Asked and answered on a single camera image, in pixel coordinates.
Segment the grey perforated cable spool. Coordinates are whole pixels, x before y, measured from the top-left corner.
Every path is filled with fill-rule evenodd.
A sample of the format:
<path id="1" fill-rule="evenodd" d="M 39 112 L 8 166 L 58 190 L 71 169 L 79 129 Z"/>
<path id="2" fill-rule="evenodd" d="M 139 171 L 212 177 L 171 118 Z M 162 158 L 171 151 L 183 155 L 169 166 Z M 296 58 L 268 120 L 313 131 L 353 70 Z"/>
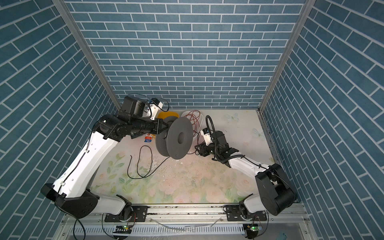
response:
<path id="1" fill-rule="evenodd" d="M 185 117 L 164 119 L 167 129 L 157 134 L 156 148 L 165 157 L 180 160 L 189 152 L 193 142 L 193 125 Z"/>

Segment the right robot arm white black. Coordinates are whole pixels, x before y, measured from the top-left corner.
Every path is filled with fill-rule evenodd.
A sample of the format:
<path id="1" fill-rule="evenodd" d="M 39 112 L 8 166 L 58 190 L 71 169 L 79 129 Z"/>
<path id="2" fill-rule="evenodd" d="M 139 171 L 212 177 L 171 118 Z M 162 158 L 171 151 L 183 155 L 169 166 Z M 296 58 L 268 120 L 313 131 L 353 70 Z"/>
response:
<path id="1" fill-rule="evenodd" d="M 239 202 L 242 218 L 250 220 L 256 217 L 257 212 L 263 211 L 277 216 L 297 200 L 297 191 L 280 165 L 266 165 L 250 160 L 239 150 L 231 148 L 221 131 L 213 132 L 205 128 L 200 134 L 204 141 L 195 146 L 199 155 L 212 155 L 214 161 L 238 170 L 256 181 L 258 193 Z"/>

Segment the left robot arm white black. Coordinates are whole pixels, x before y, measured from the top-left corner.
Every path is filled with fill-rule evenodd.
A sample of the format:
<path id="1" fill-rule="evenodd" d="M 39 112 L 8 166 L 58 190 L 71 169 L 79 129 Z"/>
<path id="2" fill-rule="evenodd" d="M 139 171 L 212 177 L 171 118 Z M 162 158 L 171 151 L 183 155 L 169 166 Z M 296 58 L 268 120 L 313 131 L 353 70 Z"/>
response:
<path id="1" fill-rule="evenodd" d="M 93 194 L 88 187 L 107 154 L 124 137 L 157 135 L 167 127 L 157 118 L 166 100 L 128 95 L 116 115 L 107 114 L 96 121 L 83 149 L 54 183 L 44 184 L 41 194 L 55 206 L 79 220 L 89 214 L 111 214 L 121 222 L 133 215 L 132 203 L 121 195 Z"/>

